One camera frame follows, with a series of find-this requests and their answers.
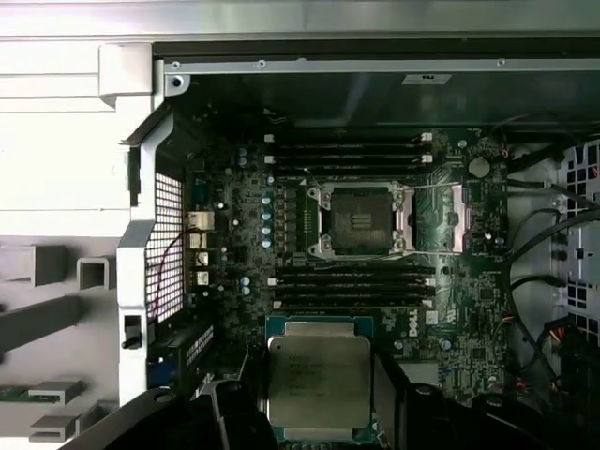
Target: side panel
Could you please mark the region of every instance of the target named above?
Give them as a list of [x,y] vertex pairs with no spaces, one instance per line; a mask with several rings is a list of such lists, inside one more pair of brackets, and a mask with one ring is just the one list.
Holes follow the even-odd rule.
[[127,149],[98,98],[99,45],[0,43],[0,235],[123,235]]

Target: metal bracket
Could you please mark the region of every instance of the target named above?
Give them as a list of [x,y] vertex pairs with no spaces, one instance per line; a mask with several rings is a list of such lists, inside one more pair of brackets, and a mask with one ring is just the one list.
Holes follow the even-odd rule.
[[401,256],[404,251],[414,250],[413,227],[409,223],[409,216],[413,212],[414,190],[402,186],[398,182],[363,182],[363,183],[323,183],[313,186],[308,190],[309,198],[317,201],[319,205],[319,241],[308,248],[312,256],[327,261],[348,261],[352,259],[364,259],[364,255],[336,255],[331,244],[331,236],[324,233],[323,210],[331,211],[331,199],[336,188],[387,188],[392,196],[392,211],[395,215],[396,228],[393,231],[393,246],[390,255],[397,253]]
[[181,96],[190,86],[189,75],[165,75],[165,97]]

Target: wire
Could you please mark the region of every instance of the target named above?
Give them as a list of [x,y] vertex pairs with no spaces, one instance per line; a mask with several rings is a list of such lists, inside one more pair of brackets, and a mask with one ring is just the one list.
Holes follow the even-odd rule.
[[540,360],[540,362],[542,363],[542,366],[543,366],[544,370],[547,372],[549,378],[552,381],[554,381],[557,379],[556,372],[554,371],[554,369],[552,368],[552,365],[546,358],[546,355],[544,354],[544,351],[542,350],[542,346],[540,346],[537,343],[537,341],[535,339],[533,339],[532,334],[527,329],[527,326],[525,326],[525,323],[523,322],[520,315],[518,314],[517,304],[515,303],[515,298],[513,297],[513,293],[510,289],[510,268],[511,268],[511,266],[509,265],[508,266],[508,274],[507,274],[507,277],[505,278],[505,286],[504,286],[505,291],[506,291],[506,303],[508,303],[508,306],[510,307],[511,312],[513,312],[515,314],[515,323],[517,324],[518,329],[525,337],[525,340],[527,341],[527,343],[532,346],[533,355],[537,359]]
[[548,185],[548,184],[544,183],[543,181],[521,181],[521,180],[514,180],[512,178],[508,178],[507,185],[512,188],[525,188],[525,189],[549,188],[551,190],[556,190],[557,192],[560,192],[565,197],[573,200],[574,202],[582,205],[585,208],[600,208],[600,204],[598,204],[596,202],[592,202],[580,195],[577,195],[575,192],[571,192],[566,187],[563,187],[560,185],[555,185],[553,183]]
[[534,216],[537,216],[538,214],[553,214],[556,216],[557,223],[561,219],[561,211],[559,211],[558,209],[542,208],[542,209],[536,209],[534,211],[531,211],[531,213],[529,213],[527,216],[525,216],[515,227],[515,232],[513,232],[513,238],[510,239],[508,242],[508,248],[513,247],[513,245],[515,244],[515,241],[517,240],[518,233],[523,229],[523,227],[527,224],[527,222],[529,220],[531,220],[531,218],[533,218]]
[[556,340],[559,344],[561,343],[561,339],[558,337],[555,331],[550,330],[549,334],[552,336],[554,340]]
[[525,337],[525,340],[532,346],[534,355],[542,362],[542,365],[543,365],[545,371],[547,372],[547,374],[549,375],[549,377],[552,381],[556,380],[556,378],[557,378],[556,372],[554,372],[552,365],[549,363],[548,359],[544,355],[542,347],[540,345],[538,345],[538,343],[535,341],[535,339],[533,339],[532,334],[527,329],[527,326],[525,326],[525,323],[523,322],[523,320],[521,319],[521,317],[518,314],[517,304],[515,303],[515,298],[513,297],[513,292],[511,289],[511,286],[512,286],[511,278],[510,278],[511,268],[512,268],[513,263],[515,263],[515,261],[517,261],[523,255],[525,255],[532,248],[534,248],[535,246],[537,246],[544,240],[548,239],[552,234],[561,232],[564,229],[574,227],[574,226],[577,226],[577,225],[585,223],[585,222],[597,220],[599,218],[600,218],[600,209],[593,209],[591,211],[585,211],[585,212],[579,213],[577,216],[570,217],[567,220],[559,222],[556,225],[553,225],[549,228],[546,228],[545,230],[543,230],[542,232],[540,232],[539,234],[534,236],[532,239],[530,239],[519,250],[515,251],[512,255],[510,255],[506,261],[506,277],[504,278],[506,302],[508,303],[510,310],[515,314],[515,319],[516,319],[516,324],[518,326],[518,329],[521,331],[521,333]]
[[[538,346],[540,349],[543,349],[546,339],[548,339],[548,330],[544,329],[540,333],[540,336],[537,337],[537,340],[535,341],[535,345]],[[534,352],[532,359],[530,359],[527,364],[525,364],[523,367],[521,367],[519,369],[519,372],[522,373],[522,372],[526,372],[526,371],[530,370],[533,366],[535,366],[535,363],[538,360],[539,360],[539,354],[537,352]]]
[[529,277],[523,277],[515,281],[510,285],[511,291],[514,291],[517,288],[520,288],[522,285],[526,283],[533,283],[536,281],[541,281],[555,288],[564,288],[566,284],[559,278],[556,278],[552,275],[531,275]]
[[498,323],[498,326],[496,326],[496,328],[494,328],[494,332],[491,334],[491,338],[489,339],[492,345],[492,349],[494,350],[494,352],[496,352],[496,339],[498,337],[498,335],[500,334],[500,330],[502,329],[503,325],[507,324],[507,323],[514,323],[515,322],[515,316],[506,316],[503,317],[500,322]]
[[[534,248],[541,242],[544,242],[552,234],[561,232],[562,230],[565,230],[570,227],[575,227],[577,225],[581,225],[582,223],[585,223],[585,222],[592,222],[599,218],[600,218],[600,209],[586,210],[586,211],[580,212],[576,216],[572,216],[572,217],[568,218],[567,220],[563,220],[562,222],[559,222],[556,225],[546,228],[545,230],[543,230],[542,232],[540,232],[539,234],[534,236],[532,239],[530,239],[528,242],[526,242],[517,251],[513,252],[512,255],[509,256],[509,258],[507,260],[509,272],[510,272],[510,267],[516,260],[520,259],[523,255],[525,255],[527,252],[529,252],[532,248]],[[510,277],[508,277],[508,288],[510,288]]]
[[162,256],[160,257],[160,263],[158,264],[158,271],[157,271],[157,294],[155,296],[155,299],[152,301],[152,315],[154,317],[157,316],[157,311],[160,307],[159,305],[159,300],[160,300],[160,285],[162,283],[162,271],[164,269],[164,265],[165,265],[165,261],[167,261],[167,255],[169,255],[169,251],[171,251],[171,248],[173,248],[173,246],[177,243],[177,241],[179,241],[179,239],[181,239],[183,236],[190,234],[190,233],[199,233],[200,230],[198,228],[188,228],[187,230],[183,230],[182,232],[180,232],[179,234],[177,234],[176,237],[174,237],[174,239],[169,243],[169,245],[167,246],[167,248],[165,248],[165,251],[162,253]]
[[494,133],[496,133],[496,131],[498,131],[500,128],[503,128],[509,124],[512,124],[513,122],[519,122],[523,119],[529,119],[531,117],[536,117],[536,116],[546,116],[548,117],[552,122],[554,122],[555,124],[557,124],[562,131],[564,132],[564,134],[566,136],[568,136],[573,143],[577,144],[577,145],[581,145],[581,139],[579,137],[577,137],[573,131],[571,131],[571,129],[569,128],[569,126],[567,126],[564,121],[561,119],[561,117],[556,114],[555,112],[552,111],[536,111],[536,112],[528,112],[526,114],[520,114],[520,115],[514,115],[512,117],[508,117],[507,119],[502,120],[501,122],[497,123],[496,125],[494,125],[490,130],[489,130],[489,136],[493,136]]

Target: black cable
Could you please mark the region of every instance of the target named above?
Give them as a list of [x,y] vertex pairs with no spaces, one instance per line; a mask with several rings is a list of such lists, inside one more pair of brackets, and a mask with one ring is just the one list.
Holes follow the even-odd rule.
[[549,363],[548,359],[544,355],[542,347],[537,344],[536,340],[533,338],[532,334],[527,329],[527,326],[525,326],[525,323],[523,322],[520,315],[518,314],[517,304],[515,303],[515,298],[513,297],[513,292],[511,289],[511,287],[512,287],[511,277],[510,277],[511,268],[513,266],[513,263],[515,263],[515,261],[517,261],[523,255],[525,255],[532,248],[534,248],[535,246],[537,246],[544,240],[548,239],[552,234],[561,232],[562,230],[565,230],[570,227],[577,226],[581,223],[597,220],[599,218],[600,218],[600,209],[593,209],[591,211],[585,211],[585,212],[579,213],[577,216],[570,217],[567,220],[559,222],[556,225],[553,225],[549,228],[546,228],[545,230],[543,230],[542,232],[540,232],[539,234],[534,236],[532,239],[530,239],[519,250],[515,251],[512,255],[510,255],[506,261],[506,276],[504,277],[504,289],[506,292],[506,303],[508,303],[510,311],[515,314],[515,323],[517,324],[518,329],[521,331],[521,333],[525,337],[525,340],[532,346],[533,352],[536,355],[536,358],[538,358],[540,360],[540,362],[542,363],[542,366],[544,367],[544,370],[547,372],[548,376],[550,377],[550,379],[552,381],[556,380],[556,378],[557,378],[556,372],[554,371],[554,369],[552,368],[552,365]]
[[580,204],[584,208],[600,208],[600,204],[592,202],[581,195],[577,195],[575,192],[570,191],[566,187],[561,185],[555,185],[554,183],[547,185],[543,181],[521,181],[513,180],[512,178],[506,179],[506,184],[512,188],[525,188],[525,189],[544,189],[549,188],[555,190],[565,197],[571,199],[577,204]]
[[559,220],[561,219],[561,211],[559,211],[558,209],[541,208],[541,209],[536,209],[536,210],[531,211],[515,227],[515,232],[513,232],[513,237],[508,242],[508,248],[513,248],[513,245],[515,244],[515,241],[517,240],[518,233],[523,229],[525,224],[531,220],[531,218],[533,218],[534,216],[537,216],[538,214],[553,214],[554,216],[556,216],[556,223],[558,223]]
[[[508,257],[507,264],[508,264],[509,269],[516,260],[521,258],[525,253],[530,251],[532,248],[537,246],[539,243],[548,239],[552,234],[561,232],[562,230],[565,230],[570,227],[576,227],[577,225],[580,225],[585,222],[591,222],[591,221],[597,220],[599,218],[600,218],[600,209],[586,210],[586,211],[580,212],[576,216],[572,216],[572,217],[568,218],[567,220],[563,220],[562,222],[559,222],[556,225],[546,228],[545,230],[543,230],[542,232],[540,232],[539,234],[534,236],[532,239],[530,239],[528,242],[526,242],[521,248],[519,248],[517,251],[513,252],[513,254]],[[508,287],[510,287],[510,278],[508,279]]]
[[520,288],[522,285],[527,283],[534,283],[536,281],[540,281],[542,283],[546,283],[549,286],[554,288],[564,288],[566,283],[562,281],[560,278],[554,277],[553,275],[530,275],[528,277],[523,277],[515,281],[510,285],[511,291],[514,291],[517,288]]
[[[542,330],[540,336],[538,336],[537,340],[535,341],[535,345],[539,346],[540,349],[543,349],[544,344],[546,343],[546,339],[548,339],[548,336],[550,336],[548,330]],[[539,353],[534,352],[532,358],[518,370],[519,373],[523,373],[530,370],[533,366],[535,366],[535,363],[537,363],[539,359]]]
[[536,112],[528,112],[525,114],[520,114],[520,115],[514,115],[512,117],[508,117],[507,119],[502,120],[501,122],[498,122],[496,125],[494,125],[490,130],[489,130],[489,136],[493,136],[494,133],[496,133],[496,131],[498,131],[500,128],[505,127],[509,124],[512,124],[513,122],[519,122],[523,119],[529,119],[531,117],[536,117],[536,116],[546,116],[548,117],[552,122],[554,122],[556,125],[558,125],[563,133],[568,136],[574,144],[576,145],[582,145],[582,141],[581,139],[576,136],[573,131],[571,131],[571,129],[569,128],[569,126],[566,125],[566,123],[561,119],[561,117],[559,117],[558,114],[556,114],[555,112],[552,111],[536,111]]
[[[554,277],[552,275],[531,275],[529,277],[523,277],[523,278],[518,279],[513,284],[511,284],[510,287],[511,287],[511,290],[514,291],[515,289],[521,287],[524,284],[532,283],[532,282],[536,282],[536,281],[544,282],[544,283],[546,283],[550,286],[556,287],[556,288],[563,288],[566,286],[566,284],[561,279]],[[548,339],[548,336],[549,336],[548,330],[546,330],[546,329],[542,330],[540,335],[537,337],[537,340],[535,341],[535,346],[539,347],[543,351],[544,343],[546,342],[546,339]],[[532,358],[529,360],[529,362],[527,362],[525,365],[523,365],[523,367],[521,367],[519,369],[519,372],[522,373],[522,372],[525,372],[525,371],[531,369],[535,365],[535,363],[537,363],[539,358],[540,358],[539,352],[533,352]]]
[[556,372],[554,371],[554,369],[552,368],[552,365],[548,361],[548,358],[544,354],[542,347],[537,344],[536,340],[533,338],[532,334],[527,329],[527,326],[525,326],[525,322],[523,322],[523,320],[521,319],[521,316],[518,314],[517,304],[515,303],[515,298],[513,297],[513,293],[510,289],[511,288],[511,283],[510,283],[511,265],[510,264],[508,265],[507,269],[508,269],[507,270],[508,274],[504,280],[504,284],[505,284],[504,288],[506,291],[506,303],[508,303],[509,310],[513,314],[515,314],[515,324],[517,325],[518,329],[525,337],[525,340],[527,341],[527,343],[532,346],[533,355],[537,359],[539,359],[539,361],[542,363],[542,367],[547,372],[547,375],[549,376],[550,380],[552,382],[554,382],[558,378],[556,375]]

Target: mesh grille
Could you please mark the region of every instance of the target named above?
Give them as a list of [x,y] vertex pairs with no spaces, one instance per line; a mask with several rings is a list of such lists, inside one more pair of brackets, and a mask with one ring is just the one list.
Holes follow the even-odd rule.
[[[600,201],[600,141],[587,142],[567,152],[566,185],[569,190],[589,200]],[[567,200],[567,216],[576,216],[585,209]],[[568,231],[567,310],[588,340],[598,345],[600,320],[600,284],[598,283],[597,223],[575,227]]]
[[[584,147],[574,149],[575,157],[570,160],[566,173],[567,187],[571,192],[585,197],[588,192],[588,182],[598,178],[598,145],[589,143]],[[567,216],[576,216],[584,207],[573,200],[567,201]]]
[[575,321],[579,330],[586,334],[588,342],[597,347],[600,343],[598,341],[598,321],[572,312],[569,313],[569,317]]
[[148,316],[162,322],[184,303],[182,183],[157,173],[156,194],[157,221],[145,250],[146,305]]
[[194,342],[194,344],[187,349],[186,352],[186,366],[189,367],[191,363],[194,362],[194,359],[198,357],[198,355],[206,348],[208,343],[213,338],[213,326],[211,325],[206,332],[200,336],[200,338]]

